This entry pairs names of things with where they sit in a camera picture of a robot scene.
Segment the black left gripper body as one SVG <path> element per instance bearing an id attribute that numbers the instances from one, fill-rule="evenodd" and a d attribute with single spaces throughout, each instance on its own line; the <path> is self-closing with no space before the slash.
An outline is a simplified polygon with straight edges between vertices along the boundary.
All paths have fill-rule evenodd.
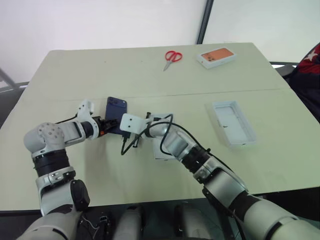
<path id="1" fill-rule="evenodd" d="M 105 134 L 107 134 L 107 132 L 108 132 L 108 130 L 107 130 L 107 121 L 105 119 L 99 118 L 97 120 L 97 124 L 98 124 L 98 128 L 99 128 L 98 136 L 102 137 Z"/>

